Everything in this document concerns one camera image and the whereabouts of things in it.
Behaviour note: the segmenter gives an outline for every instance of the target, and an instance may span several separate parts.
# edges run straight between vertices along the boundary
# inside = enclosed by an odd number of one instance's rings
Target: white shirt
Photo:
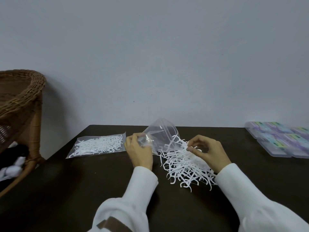
[[[223,168],[215,181],[237,212],[239,232],[309,231],[307,222],[263,195],[236,164]],[[149,231],[146,209],[157,185],[158,178],[152,171],[134,168],[123,197],[107,199],[100,205],[89,232],[110,232],[107,228],[113,228],[112,232]]]

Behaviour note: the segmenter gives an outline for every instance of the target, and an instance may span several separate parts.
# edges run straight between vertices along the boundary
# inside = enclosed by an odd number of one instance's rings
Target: gray wall
[[[309,126],[309,0],[0,0],[0,70],[46,75],[42,154],[90,124]]]

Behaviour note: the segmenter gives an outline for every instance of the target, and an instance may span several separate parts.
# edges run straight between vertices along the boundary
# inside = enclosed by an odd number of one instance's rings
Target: plastic bag
[[[109,136],[83,136],[77,139],[66,159],[125,151],[125,141],[126,133]]]
[[[155,152],[168,152],[183,149],[178,140],[178,130],[175,125],[165,118],[153,122],[138,138],[140,146],[152,146]]]

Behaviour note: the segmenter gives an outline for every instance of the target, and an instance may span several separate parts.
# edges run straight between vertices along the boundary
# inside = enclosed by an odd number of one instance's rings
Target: wicker basket
[[[44,84],[44,76],[36,71],[0,71],[0,154],[16,140],[29,147],[24,171],[0,197],[44,161],[39,153]]]

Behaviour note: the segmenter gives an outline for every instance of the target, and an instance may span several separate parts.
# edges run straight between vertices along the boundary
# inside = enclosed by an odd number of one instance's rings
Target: dark wooden table
[[[90,125],[0,199],[0,231],[81,231],[99,205],[122,197],[133,167],[126,152],[65,159],[77,137],[142,132],[145,126]],[[230,157],[271,200],[309,222],[309,160],[270,156],[244,128],[178,127],[220,141]],[[174,185],[154,156],[159,185],[147,210],[150,231],[237,231],[233,207],[214,186]]]

